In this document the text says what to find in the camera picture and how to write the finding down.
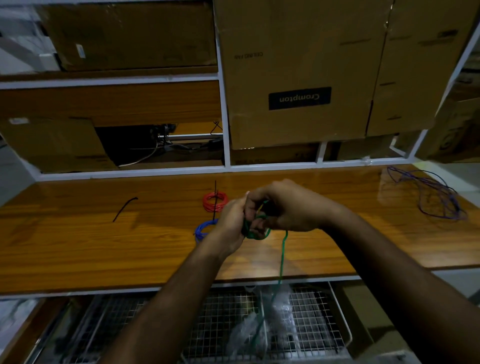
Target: person's right hand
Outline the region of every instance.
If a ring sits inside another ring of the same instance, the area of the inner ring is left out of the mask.
[[[267,219],[255,218],[258,208],[268,200],[274,204],[265,212]],[[310,231],[325,227],[334,211],[342,206],[291,180],[275,181],[260,187],[247,196],[245,218],[251,221],[250,229],[264,232],[274,230]]]

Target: blue wire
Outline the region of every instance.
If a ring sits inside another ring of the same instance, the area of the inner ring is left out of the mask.
[[[216,225],[216,223],[218,222],[218,219],[213,219],[213,220],[208,220],[208,221],[205,221],[203,223],[201,223],[200,225],[197,226],[197,228],[195,229],[195,241],[197,242],[197,244],[199,242],[201,242],[205,236],[208,235],[207,232],[202,232],[203,229],[205,229],[207,226],[210,226],[210,225]]]
[[[428,216],[432,216],[435,218],[444,218],[448,220],[465,220],[467,218],[467,213],[460,207],[460,203],[458,202],[456,196],[458,195],[457,191],[455,191],[452,187],[449,187],[445,180],[440,177],[438,174],[427,171],[427,170],[402,170],[400,168],[394,166],[388,166],[387,172],[390,178],[395,182],[403,182],[403,181],[414,181],[417,184],[419,189],[419,201],[418,201],[418,208],[419,210]],[[396,172],[400,174],[399,178],[395,178],[392,176],[391,172]],[[425,172],[430,173],[437,176],[443,183],[438,182],[437,180],[431,177],[419,177],[415,175],[415,172]],[[422,206],[422,196],[425,190],[425,187],[432,188],[437,192],[437,196],[442,204],[443,215],[436,215],[431,214]]]

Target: metal wire rack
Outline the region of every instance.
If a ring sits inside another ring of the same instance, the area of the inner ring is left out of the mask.
[[[240,348],[228,352],[228,341],[236,326],[252,315],[258,316],[255,327],[261,322],[267,304],[261,297],[244,288],[211,290],[183,351],[185,362],[252,363],[348,357],[327,294],[306,286],[292,287],[291,306],[283,317],[278,317],[292,323],[288,330],[276,329],[267,313],[258,337],[250,332]],[[150,298],[138,294],[95,297],[60,362],[95,363]]]

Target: white sticker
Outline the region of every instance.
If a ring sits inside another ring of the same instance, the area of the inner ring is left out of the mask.
[[[10,124],[13,125],[20,125],[20,124],[29,124],[30,121],[28,121],[28,118],[10,118],[8,119]]]
[[[75,44],[75,45],[77,46],[77,51],[80,58],[86,58],[84,48],[82,47],[82,45],[81,44]]]

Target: person's right arm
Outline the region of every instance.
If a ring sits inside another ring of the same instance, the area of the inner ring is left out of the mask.
[[[255,219],[264,200],[273,216]],[[324,230],[423,363],[480,363],[480,310],[345,206],[284,180],[250,192],[245,216],[255,231]]]

